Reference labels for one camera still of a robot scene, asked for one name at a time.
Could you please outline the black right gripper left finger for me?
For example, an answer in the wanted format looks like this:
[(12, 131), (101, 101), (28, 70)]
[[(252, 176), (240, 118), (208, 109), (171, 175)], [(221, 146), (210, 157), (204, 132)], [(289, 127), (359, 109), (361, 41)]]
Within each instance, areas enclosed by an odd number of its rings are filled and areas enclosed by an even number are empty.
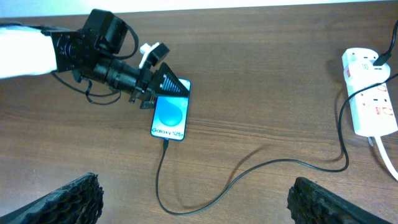
[(1, 217), (1, 223), (96, 223), (102, 215), (103, 188), (85, 175)]

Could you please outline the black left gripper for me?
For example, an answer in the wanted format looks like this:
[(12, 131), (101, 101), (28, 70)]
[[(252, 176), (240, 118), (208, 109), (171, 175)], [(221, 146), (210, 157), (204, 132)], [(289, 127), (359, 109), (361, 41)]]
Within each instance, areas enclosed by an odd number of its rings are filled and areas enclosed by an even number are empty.
[(162, 63), (154, 72), (148, 68), (139, 70), (136, 85), (130, 94), (129, 102), (141, 100), (140, 109), (154, 109), (158, 96), (188, 97), (189, 90), (177, 78), (171, 68)]

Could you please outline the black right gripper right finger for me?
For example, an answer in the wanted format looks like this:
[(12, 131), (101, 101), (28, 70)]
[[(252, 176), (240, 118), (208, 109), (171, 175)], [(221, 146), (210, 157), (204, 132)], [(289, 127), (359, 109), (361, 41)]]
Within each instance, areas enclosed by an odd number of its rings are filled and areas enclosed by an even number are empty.
[(304, 177), (289, 189), (287, 208), (295, 223), (389, 224)]

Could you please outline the blue screen Galaxy smartphone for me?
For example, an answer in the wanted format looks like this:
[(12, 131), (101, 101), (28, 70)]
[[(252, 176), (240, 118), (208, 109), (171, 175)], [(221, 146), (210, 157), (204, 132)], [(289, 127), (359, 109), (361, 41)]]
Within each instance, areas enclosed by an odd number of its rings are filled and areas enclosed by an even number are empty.
[(188, 109), (189, 97), (158, 97), (150, 134), (156, 138), (183, 141)]

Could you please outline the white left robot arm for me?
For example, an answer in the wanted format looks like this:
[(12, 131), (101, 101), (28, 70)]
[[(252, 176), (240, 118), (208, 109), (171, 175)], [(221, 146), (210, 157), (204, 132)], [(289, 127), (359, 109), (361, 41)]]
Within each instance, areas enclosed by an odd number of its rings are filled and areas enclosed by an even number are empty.
[(70, 30), (54, 26), (1, 23), (1, 78), (70, 71), (74, 80), (88, 82), (82, 93), (93, 103), (93, 82), (108, 86), (120, 99), (141, 101), (152, 109), (161, 96), (185, 98), (189, 89), (163, 59), (169, 48), (163, 43), (139, 45), (133, 28), (110, 11), (94, 9), (84, 26)]

